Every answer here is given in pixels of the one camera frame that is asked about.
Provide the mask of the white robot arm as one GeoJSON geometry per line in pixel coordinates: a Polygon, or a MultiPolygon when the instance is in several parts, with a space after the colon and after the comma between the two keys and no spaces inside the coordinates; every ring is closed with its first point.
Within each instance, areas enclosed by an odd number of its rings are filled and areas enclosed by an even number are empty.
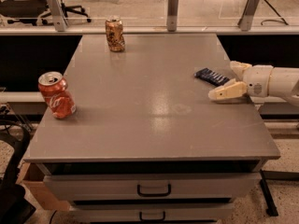
{"type": "Polygon", "coordinates": [[[299,69],[252,65],[237,61],[230,68],[238,79],[231,79],[208,93],[212,101],[224,101],[248,95],[251,97],[278,97],[299,106],[299,69]]]}

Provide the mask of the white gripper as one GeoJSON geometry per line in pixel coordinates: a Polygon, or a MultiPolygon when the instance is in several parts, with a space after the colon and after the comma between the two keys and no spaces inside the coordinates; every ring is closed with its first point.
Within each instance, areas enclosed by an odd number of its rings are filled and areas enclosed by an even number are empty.
{"type": "Polygon", "coordinates": [[[230,61],[230,68],[239,79],[231,79],[208,93],[208,98],[214,103],[238,103],[244,100],[248,93],[253,97],[267,97],[269,79],[274,67],[272,65],[254,65],[230,61]]]}

